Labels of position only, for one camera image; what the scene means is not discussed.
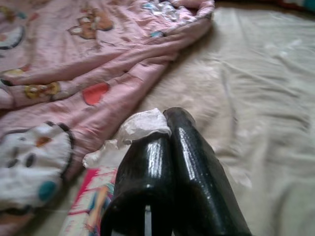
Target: fuzzy white fabric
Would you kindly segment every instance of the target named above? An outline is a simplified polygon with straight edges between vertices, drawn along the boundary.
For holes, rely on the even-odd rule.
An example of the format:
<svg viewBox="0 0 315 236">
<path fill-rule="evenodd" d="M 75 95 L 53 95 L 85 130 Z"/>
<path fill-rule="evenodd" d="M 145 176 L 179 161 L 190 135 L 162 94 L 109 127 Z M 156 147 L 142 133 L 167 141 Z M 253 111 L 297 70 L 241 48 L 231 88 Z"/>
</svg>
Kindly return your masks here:
<svg viewBox="0 0 315 236">
<path fill-rule="evenodd" d="M 193 115 L 254 235 L 315 235 L 315 20 L 220 5 L 211 32 L 180 54 L 137 112 L 180 106 Z M 81 180 L 26 233 L 56 236 Z"/>
</svg>

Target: colorful book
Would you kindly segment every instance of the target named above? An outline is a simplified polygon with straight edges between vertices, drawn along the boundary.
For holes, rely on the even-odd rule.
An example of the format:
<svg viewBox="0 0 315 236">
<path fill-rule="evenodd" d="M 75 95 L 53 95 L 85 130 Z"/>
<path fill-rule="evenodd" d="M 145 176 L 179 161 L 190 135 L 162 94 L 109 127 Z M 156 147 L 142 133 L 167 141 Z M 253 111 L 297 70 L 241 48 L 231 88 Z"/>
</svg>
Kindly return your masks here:
<svg viewBox="0 0 315 236">
<path fill-rule="evenodd" d="M 59 236 L 99 236 L 100 221 L 114 194 L 117 168 L 88 169 Z"/>
</svg>

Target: black glossy tube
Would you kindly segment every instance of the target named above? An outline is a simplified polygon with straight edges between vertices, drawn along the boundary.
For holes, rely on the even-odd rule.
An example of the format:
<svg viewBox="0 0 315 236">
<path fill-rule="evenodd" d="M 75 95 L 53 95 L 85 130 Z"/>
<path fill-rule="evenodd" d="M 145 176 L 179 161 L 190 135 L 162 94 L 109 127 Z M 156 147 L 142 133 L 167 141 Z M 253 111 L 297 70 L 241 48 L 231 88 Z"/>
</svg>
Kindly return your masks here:
<svg viewBox="0 0 315 236">
<path fill-rule="evenodd" d="M 172 130 L 176 236 L 250 236 L 214 151 L 182 108 L 164 112 Z"/>
<path fill-rule="evenodd" d="M 103 216 L 101 236 L 112 230 L 124 236 L 144 235 L 144 213 L 151 206 L 152 235 L 170 236 L 174 177 L 169 137 L 154 133 L 134 141 L 116 176 L 113 201 Z"/>
</svg>

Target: bed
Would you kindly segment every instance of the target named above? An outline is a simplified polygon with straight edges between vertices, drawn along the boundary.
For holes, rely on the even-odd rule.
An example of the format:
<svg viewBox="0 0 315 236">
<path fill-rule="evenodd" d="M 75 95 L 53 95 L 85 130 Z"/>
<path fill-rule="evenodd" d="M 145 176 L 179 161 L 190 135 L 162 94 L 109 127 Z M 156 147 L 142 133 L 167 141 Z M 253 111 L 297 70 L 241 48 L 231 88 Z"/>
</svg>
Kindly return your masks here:
<svg viewBox="0 0 315 236">
<path fill-rule="evenodd" d="M 182 50 L 134 111 L 195 118 L 257 236 L 315 232 L 315 18 L 218 2 L 210 31 Z M 84 173 L 19 236 L 57 236 Z"/>
</svg>

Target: white cartoon cat face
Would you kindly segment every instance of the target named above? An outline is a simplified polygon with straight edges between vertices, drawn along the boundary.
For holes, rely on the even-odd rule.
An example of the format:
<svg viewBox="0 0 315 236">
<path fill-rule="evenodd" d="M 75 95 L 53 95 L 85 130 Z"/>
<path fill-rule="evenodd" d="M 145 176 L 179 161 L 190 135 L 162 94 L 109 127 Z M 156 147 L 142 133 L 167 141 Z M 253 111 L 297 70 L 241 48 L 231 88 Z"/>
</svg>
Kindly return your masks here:
<svg viewBox="0 0 315 236">
<path fill-rule="evenodd" d="M 7 134 L 0 142 L 0 211 L 42 207 L 60 188 L 72 156 L 73 137 L 51 122 Z"/>
</svg>

